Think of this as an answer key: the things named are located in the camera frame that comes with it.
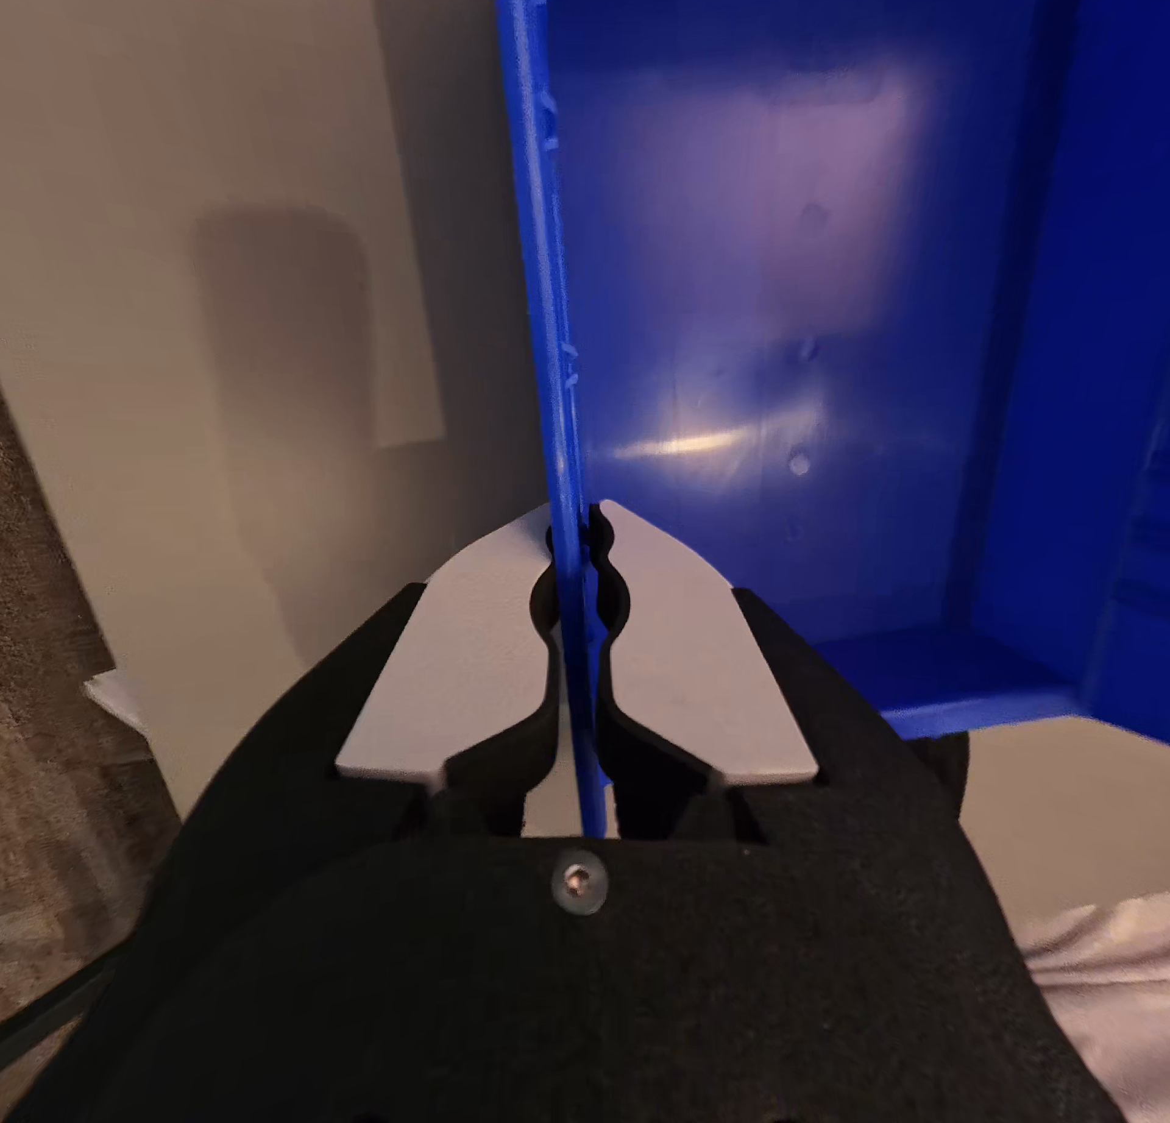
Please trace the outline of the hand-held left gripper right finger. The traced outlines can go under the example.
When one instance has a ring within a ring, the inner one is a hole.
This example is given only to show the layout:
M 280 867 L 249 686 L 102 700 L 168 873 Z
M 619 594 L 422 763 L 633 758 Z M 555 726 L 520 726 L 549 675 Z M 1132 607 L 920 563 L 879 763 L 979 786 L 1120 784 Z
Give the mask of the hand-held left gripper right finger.
M 597 503 L 597 529 L 598 669 L 616 718 L 704 765 L 714 784 L 809 784 L 818 755 L 731 585 L 616 502 Z

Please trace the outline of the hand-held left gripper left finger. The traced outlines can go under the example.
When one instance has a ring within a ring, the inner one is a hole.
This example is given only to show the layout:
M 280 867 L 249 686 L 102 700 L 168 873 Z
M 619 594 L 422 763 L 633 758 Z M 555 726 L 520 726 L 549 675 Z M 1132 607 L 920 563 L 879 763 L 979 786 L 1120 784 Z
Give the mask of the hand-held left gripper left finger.
M 338 755 L 344 776 L 443 790 L 459 751 L 536 718 L 549 679 L 534 620 L 534 592 L 555 571 L 548 529 L 540 503 L 429 579 Z

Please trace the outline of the blue plastic bin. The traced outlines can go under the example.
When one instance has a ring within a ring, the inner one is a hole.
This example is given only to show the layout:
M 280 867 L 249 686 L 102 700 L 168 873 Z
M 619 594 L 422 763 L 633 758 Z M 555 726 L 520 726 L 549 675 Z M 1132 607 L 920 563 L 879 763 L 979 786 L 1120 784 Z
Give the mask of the blue plastic bin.
M 586 832 L 588 508 L 904 737 L 1167 742 L 1167 0 L 499 0 Z

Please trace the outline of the black rounded pad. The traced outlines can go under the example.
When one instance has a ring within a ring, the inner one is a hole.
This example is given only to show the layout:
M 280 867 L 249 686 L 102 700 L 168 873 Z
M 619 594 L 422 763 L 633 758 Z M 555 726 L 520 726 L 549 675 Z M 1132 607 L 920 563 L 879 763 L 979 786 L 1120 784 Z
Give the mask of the black rounded pad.
M 941 784 L 950 807 L 960 818 L 972 781 L 972 730 L 909 737 L 904 744 Z

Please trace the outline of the person's pale shirt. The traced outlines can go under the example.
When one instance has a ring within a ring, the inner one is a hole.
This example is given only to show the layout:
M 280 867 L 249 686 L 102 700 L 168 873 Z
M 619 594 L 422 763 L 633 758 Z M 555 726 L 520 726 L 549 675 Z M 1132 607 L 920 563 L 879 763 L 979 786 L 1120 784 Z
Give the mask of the person's pale shirt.
M 1055 1023 L 1126 1121 L 1170 1121 L 1170 897 L 1017 928 Z

